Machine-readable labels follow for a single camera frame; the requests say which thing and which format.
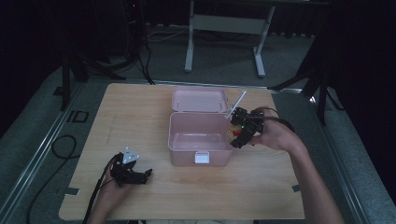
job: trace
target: dark background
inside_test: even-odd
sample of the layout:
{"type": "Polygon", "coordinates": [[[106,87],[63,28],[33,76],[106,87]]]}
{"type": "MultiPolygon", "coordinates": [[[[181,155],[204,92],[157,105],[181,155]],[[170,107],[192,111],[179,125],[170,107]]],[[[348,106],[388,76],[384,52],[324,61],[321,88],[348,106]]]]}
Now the dark background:
{"type": "MultiPolygon", "coordinates": [[[[109,33],[114,33],[112,24],[120,22],[116,17],[107,15],[114,19],[114,23],[103,24],[101,20],[108,20],[99,18],[97,21],[90,16],[90,1],[59,2],[66,5],[57,7],[61,11],[55,15],[71,15],[57,19],[63,28],[68,28],[62,29],[62,34],[75,40],[71,45],[73,48],[87,48],[84,49],[87,54],[104,57],[99,58],[102,60],[106,60],[110,49],[121,48],[114,46],[116,42],[109,41],[117,37],[108,37],[109,33]],[[92,40],[92,45],[84,45],[87,38],[92,40]]],[[[43,8],[38,6],[37,1],[0,3],[1,135],[21,113],[43,80],[59,68],[70,48],[62,42],[59,33],[54,32],[53,27],[51,29],[51,22],[43,14],[43,8]]],[[[245,17],[237,9],[249,7],[228,4],[215,12],[212,6],[213,2],[205,1],[197,10],[245,17]]],[[[187,25],[188,8],[189,1],[185,0],[166,3],[148,0],[145,2],[146,20],[151,25],[187,25]]],[[[249,16],[265,18],[257,6],[251,7],[250,11],[249,16]]],[[[393,89],[396,81],[395,21],[396,6],[391,0],[344,0],[335,1],[330,9],[281,6],[274,15],[270,30],[271,33],[286,33],[286,36],[316,35],[297,76],[311,67],[321,66],[329,55],[336,55],[337,60],[328,65],[331,71],[329,84],[336,89],[393,201],[396,199],[393,181],[396,177],[396,147],[393,142],[396,114],[393,89]]]]}

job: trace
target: black cable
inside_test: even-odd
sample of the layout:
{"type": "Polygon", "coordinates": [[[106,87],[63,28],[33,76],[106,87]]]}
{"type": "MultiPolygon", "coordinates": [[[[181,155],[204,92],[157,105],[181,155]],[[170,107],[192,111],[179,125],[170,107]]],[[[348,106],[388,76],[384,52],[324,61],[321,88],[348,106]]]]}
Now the black cable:
{"type": "Polygon", "coordinates": [[[30,224],[30,214],[31,214],[31,212],[32,212],[33,205],[35,204],[35,200],[36,200],[36,199],[38,198],[38,196],[41,194],[41,191],[43,191],[43,189],[48,185],[48,183],[51,181],[51,179],[52,179],[56,174],[58,174],[58,172],[64,167],[64,165],[65,165],[69,160],[72,160],[72,159],[75,159],[75,158],[79,158],[79,155],[73,156],[73,154],[74,154],[74,152],[76,151],[76,148],[77,148],[77,140],[76,140],[76,138],[75,138],[74,136],[72,136],[72,135],[66,134],[66,135],[62,135],[62,136],[56,138],[56,139],[51,143],[50,147],[51,147],[51,151],[54,153],[54,155],[55,155],[56,157],[60,158],[60,159],[63,159],[64,162],[58,167],[58,169],[57,169],[57,170],[50,176],[50,178],[44,183],[44,185],[41,187],[41,189],[40,189],[40,190],[38,191],[38,193],[35,195],[35,197],[33,198],[33,200],[30,202],[29,208],[28,208],[28,212],[27,212],[27,214],[26,214],[26,223],[27,223],[27,224],[30,224]],[[66,157],[60,156],[60,155],[59,155],[58,153],[56,153],[56,151],[55,151],[55,144],[56,144],[60,139],[63,139],[63,138],[71,138],[71,139],[73,140],[73,147],[72,147],[72,150],[70,151],[69,155],[66,156],[66,157]]]}

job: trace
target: metal frame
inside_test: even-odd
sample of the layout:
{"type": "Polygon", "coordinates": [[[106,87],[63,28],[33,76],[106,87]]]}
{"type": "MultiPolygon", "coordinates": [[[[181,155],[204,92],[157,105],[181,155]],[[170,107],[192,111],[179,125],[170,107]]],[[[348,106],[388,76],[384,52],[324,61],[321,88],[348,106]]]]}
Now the metal frame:
{"type": "Polygon", "coordinates": [[[260,35],[260,43],[257,47],[253,48],[253,55],[256,62],[257,75],[259,77],[265,77],[264,65],[262,63],[262,46],[267,37],[275,8],[274,6],[270,7],[266,20],[206,16],[194,14],[194,0],[190,0],[189,44],[187,46],[184,71],[189,73],[192,70],[192,58],[194,53],[193,35],[196,29],[260,35]]]}

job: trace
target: plastic box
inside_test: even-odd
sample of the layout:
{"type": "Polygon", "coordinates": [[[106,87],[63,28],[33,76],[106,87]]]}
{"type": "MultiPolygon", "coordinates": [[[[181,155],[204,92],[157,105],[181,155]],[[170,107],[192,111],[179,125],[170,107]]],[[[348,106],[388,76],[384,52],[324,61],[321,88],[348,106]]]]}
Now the plastic box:
{"type": "Polygon", "coordinates": [[[175,87],[168,145],[175,166],[224,166],[233,153],[223,88],[175,87]]]}

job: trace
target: finger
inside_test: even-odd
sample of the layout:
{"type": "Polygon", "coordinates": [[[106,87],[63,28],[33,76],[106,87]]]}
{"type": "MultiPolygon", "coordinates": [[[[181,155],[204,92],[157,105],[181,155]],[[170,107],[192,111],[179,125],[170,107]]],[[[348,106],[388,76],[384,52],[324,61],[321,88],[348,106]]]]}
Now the finger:
{"type": "Polygon", "coordinates": [[[250,138],[250,140],[247,143],[249,145],[261,144],[262,143],[262,136],[261,135],[253,136],[252,138],[250,138]]]}
{"type": "Polygon", "coordinates": [[[271,114],[271,109],[269,106],[260,106],[258,108],[256,108],[256,110],[262,111],[262,113],[264,114],[265,117],[272,117],[271,114]]]}

